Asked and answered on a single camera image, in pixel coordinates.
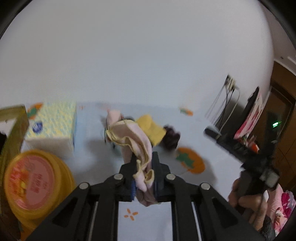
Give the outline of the person's right hand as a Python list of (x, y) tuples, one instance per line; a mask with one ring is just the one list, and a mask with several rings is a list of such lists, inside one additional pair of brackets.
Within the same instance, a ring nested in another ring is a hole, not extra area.
[(253, 214), (250, 218), (248, 218), (248, 222), (252, 224), (252, 226), (260, 231), (263, 227), (263, 223), (265, 220), (266, 212), (267, 212), (267, 202), (264, 197), (260, 194), (258, 195), (247, 195), (242, 196), (240, 198), (237, 197), (239, 179), (236, 179), (233, 182), (232, 190), (228, 196), (229, 204), (232, 207), (236, 207), (237, 205), (251, 209)]

